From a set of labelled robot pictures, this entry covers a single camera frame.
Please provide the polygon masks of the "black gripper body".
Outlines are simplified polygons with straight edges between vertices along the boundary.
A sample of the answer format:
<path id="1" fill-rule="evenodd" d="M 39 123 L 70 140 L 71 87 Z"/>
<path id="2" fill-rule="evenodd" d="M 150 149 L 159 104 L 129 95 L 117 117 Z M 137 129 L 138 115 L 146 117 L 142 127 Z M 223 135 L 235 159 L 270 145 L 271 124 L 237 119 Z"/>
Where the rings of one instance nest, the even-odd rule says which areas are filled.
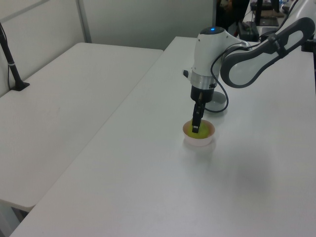
<path id="1" fill-rule="evenodd" d="M 196 103 L 205 104 L 212 100 L 214 89 L 200 89 L 191 86 L 191 99 Z"/>

